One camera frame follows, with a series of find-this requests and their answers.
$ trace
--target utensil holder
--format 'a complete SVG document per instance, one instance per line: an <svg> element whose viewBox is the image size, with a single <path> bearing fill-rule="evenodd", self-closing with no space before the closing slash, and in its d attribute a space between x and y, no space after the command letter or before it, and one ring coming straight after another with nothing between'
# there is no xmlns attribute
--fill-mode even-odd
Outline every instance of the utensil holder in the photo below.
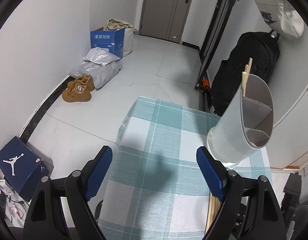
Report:
<svg viewBox="0 0 308 240"><path fill-rule="evenodd" d="M208 132L207 148L216 160L232 168L268 143L273 124L270 89L250 74L245 97L241 84L218 124Z"/></svg>

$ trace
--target floor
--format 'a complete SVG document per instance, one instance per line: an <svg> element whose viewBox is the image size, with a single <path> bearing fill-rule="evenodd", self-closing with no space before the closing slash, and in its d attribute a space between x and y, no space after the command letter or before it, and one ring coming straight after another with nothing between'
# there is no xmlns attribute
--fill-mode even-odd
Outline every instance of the floor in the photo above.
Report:
<svg viewBox="0 0 308 240"><path fill-rule="evenodd" d="M135 36L133 52L122 61L121 71L102 89L92 91L90 101L67 103L59 97L31 135L27 145L53 163L52 179L82 169L103 145L115 152L118 128L141 95L198 109L197 50ZM92 212L102 199L101 189L89 201ZM68 208L64 212L68 226L73 226Z"/></svg>

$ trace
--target jordan shoe box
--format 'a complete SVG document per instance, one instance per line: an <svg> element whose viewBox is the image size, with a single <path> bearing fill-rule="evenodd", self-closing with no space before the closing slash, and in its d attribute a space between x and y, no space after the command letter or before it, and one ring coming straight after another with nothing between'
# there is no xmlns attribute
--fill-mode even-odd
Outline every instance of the jordan shoe box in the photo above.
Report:
<svg viewBox="0 0 308 240"><path fill-rule="evenodd" d="M42 177L49 174L44 160L15 136L0 150L4 179L24 200L30 201Z"/></svg>

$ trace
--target black bag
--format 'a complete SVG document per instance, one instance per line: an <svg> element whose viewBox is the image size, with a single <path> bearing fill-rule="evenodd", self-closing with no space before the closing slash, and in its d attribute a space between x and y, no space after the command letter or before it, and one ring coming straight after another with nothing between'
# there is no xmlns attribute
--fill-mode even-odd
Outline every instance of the black bag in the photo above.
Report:
<svg viewBox="0 0 308 240"><path fill-rule="evenodd" d="M222 116L242 81L242 71L253 59L251 74L269 82L275 63L280 55L278 38L270 33L248 32L241 35L228 60L222 60L213 80L211 99L214 113Z"/></svg>

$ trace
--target blue cardboard box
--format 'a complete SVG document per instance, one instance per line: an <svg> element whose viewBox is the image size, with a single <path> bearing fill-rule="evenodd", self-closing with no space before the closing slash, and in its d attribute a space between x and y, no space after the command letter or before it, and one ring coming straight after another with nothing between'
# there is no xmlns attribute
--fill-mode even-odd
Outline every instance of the blue cardboard box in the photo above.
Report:
<svg viewBox="0 0 308 240"><path fill-rule="evenodd" d="M30 201L42 177L49 174L44 161L15 136L0 150L0 168L11 187Z"/></svg>
<svg viewBox="0 0 308 240"><path fill-rule="evenodd" d="M91 32L92 48L109 49L110 53L123 58L125 29L104 31L103 27Z"/></svg>

